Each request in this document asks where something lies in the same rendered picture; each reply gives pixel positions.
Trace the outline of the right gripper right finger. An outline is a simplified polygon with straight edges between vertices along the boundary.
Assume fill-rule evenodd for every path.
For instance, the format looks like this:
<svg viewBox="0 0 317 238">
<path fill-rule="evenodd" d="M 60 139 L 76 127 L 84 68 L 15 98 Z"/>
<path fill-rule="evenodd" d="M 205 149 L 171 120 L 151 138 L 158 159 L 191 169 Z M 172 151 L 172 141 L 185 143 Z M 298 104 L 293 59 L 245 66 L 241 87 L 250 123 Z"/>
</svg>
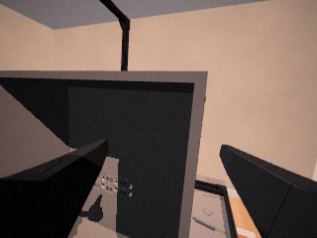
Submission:
<svg viewBox="0 0 317 238">
<path fill-rule="evenodd" d="M 229 145 L 219 156 L 262 238 L 317 238 L 317 181 Z"/>
</svg>

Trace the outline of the grey rectangular block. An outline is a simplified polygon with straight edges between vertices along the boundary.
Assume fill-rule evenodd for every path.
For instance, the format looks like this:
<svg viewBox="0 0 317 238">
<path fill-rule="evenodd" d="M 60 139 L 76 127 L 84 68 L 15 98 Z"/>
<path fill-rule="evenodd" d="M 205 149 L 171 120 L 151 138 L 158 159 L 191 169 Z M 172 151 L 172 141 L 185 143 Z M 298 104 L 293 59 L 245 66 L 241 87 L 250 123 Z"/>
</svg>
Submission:
<svg viewBox="0 0 317 238">
<path fill-rule="evenodd" d="M 205 221 L 197 216 L 196 216 L 195 222 L 215 231 L 215 225 L 213 225 L 213 224 L 211 224 L 211 223 L 209 223 L 209 222 L 207 222 L 207 221 Z"/>
</svg>

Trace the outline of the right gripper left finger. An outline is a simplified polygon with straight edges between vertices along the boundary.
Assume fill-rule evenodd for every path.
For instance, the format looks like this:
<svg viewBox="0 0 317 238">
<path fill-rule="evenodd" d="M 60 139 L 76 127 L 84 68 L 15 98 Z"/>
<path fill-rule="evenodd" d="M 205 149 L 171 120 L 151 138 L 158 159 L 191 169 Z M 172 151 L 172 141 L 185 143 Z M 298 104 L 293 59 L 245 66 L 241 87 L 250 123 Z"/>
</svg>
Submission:
<svg viewBox="0 0 317 238">
<path fill-rule="evenodd" d="M 67 238 L 107 153 L 101 139 L 0 178 L 0 238 Z"/>
</svg>

